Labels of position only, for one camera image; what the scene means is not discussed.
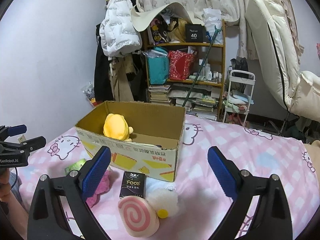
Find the plastic bag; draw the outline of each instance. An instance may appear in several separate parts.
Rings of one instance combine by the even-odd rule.
[[[211,41],[215,31],[214,27],[218,30],[222,28],[221,11],[218,9],[205,8],[203,9],[203,13],[204,27],[207,31],[208,39]],[[222,30],[218,33],[214,44],[223,44]]]
[[[318,57],[320,59],[320,43],[317,43]]]
[[[186,80],[190,76],[190,68],[193,66],[196,55],[179,50],[170,50],[169,77],[171,80]]]
[[[162,48],[142,52],[148,61],[149,81],[151,85],[163,85],[169,77],[168,53]]]
[[[94,97],[94,87],[91,82],[89,82],[89,85],[84,86],[81,90],[86,95],[86,98],[90,101],[92,106],[98,105]]]

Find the red gift bag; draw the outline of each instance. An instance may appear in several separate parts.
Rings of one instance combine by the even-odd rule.
[[[196,56],[178,50],[170,50],[169,55],[170,67],[169,78],[172,80],[186,80],[190,76]]]

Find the broom handle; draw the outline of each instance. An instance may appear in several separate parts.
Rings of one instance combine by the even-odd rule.
[[[194,79],[194,81],[193,81],[193,83],[192,83],[192,85],[191,85],[191,88],[190,88],[190,90],[189,90],[189,92],[188,92],[188,94],[187,94],[187,97],[185,98],[185,100],[184,100],[184,102],[183,102],[183,104],[182,104],[182,107],[184,107],[184,106],[186,105],[186,103],[187,103],[187,101],[188,101],[188,99],[189,99],[189,97],[190,97],[190,94],[191,94],[191,92],[192,92],[192,90],[193,90],[193,88],[194,88],[194,86],[195,86],[195,84],[196,84],[196,82],[197,82],[197,80],[198,80],[199,74],[200,74],[200,72],[201,72],[201,70],[202,70],[202,68],[203,68],[203,66],[204,66],[204,64],[205,64],[205,61],[207,60],[207,58],[208,58],[208,56],[209,56],[209,52],[210,52],[210,50],[211,50],[211,48],[212,48],[212,44],[213,44],[214,41],[216,40],[216,38],[217,38],[217,36],[218,36],[218,33],[222,30],[222,28],[218,30],[216,26],[215,26],[214,28],[215,28],[215,31],[214,31],[214,35],[213,35],[213,37],[212,37],[212,39],[211,39],[209,49],[208,49],[207,53],[205,54],[204,60],[202,61],[202,64],[201,64],[201,66],[200,66],[200,69],[199,69],[198,72],[197,72],[196,78]]]

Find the yellow stuffed animal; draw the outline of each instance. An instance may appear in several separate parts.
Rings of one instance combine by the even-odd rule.
[[[103,134],[106,137],[122,141],[132,142],[129,135],[133,133],[133,128],[128,126],[123,115],[108,114],[103,126]]]

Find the white cart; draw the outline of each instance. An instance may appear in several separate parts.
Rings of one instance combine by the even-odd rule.
[[[249,76],[253,76],[253,79],[235,77],[235,76],[233,76],[234,73],[248,74]],[[251,85],[252,86],[251,94],[248,96],[248,100],[249,100],[248,109],[247,110],[240,110],[240,112],[237,113],[232,107],[226,107],[225,106],[225,111],[224,111],[224,116],[223,116],[223,121],[222,122],[226,121],[227,112],[228,113],[234,113],[234,114],[244,114],[245,115],[244,122],[243,122],[243,127],[244,127],[245,126],[245,122],[246,122],[247,117],[248,117],[249,109],[250,109],[250,102],[251,102],[251,99],[252,99],[254,84],[256,82],[256,76],[251,72],[247,72],[247,71],[243,71],[243,70],[231,70],[230,76],[229,76],[229,89],[228,89],[227,101],[229,101],[229,97],[230,97],[231,82],[237,82],[237,83],[242,83],[242,84],[247,84],[247,85]]]

